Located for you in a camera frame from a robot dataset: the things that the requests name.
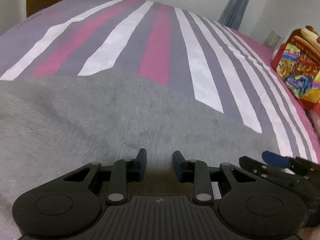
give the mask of logo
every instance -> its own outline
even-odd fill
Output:
[[[161,202],[163,202],[163,201],[164,201],[164,199],[159,198],[159,199],[156,199],[156,201],[157,201],[158,203],[161,203]]]

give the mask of curtain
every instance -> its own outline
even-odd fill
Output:
[[[230,0],[218,22],[229,28],[238,30],[249,0]]]

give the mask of bed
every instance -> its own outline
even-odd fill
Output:
[[[263,151],[318,162],[272,52],[192,12],[142,0],[65,0],[0,37],[0,239],[23,192],[90,161],[148,151],[129,191],[181,194],[171,154],[210,166]]]

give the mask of metal pivot screw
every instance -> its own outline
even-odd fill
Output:
[[[124,196],[119,193],[113,193],[108,196],[108,199],[114,202],[123,200]]]
[[[206,193],[200,193],[196,195],[196,199],[199,201],[209,201],[211,199],[211,196]]]

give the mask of ribbed grip surface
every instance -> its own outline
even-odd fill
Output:
[[[70,240],[246,240],[226,228],[213,209],[191,203],[187,196],[133,196],[110,206],[86,232]],[[298,240],[296,236],[288,240]]]

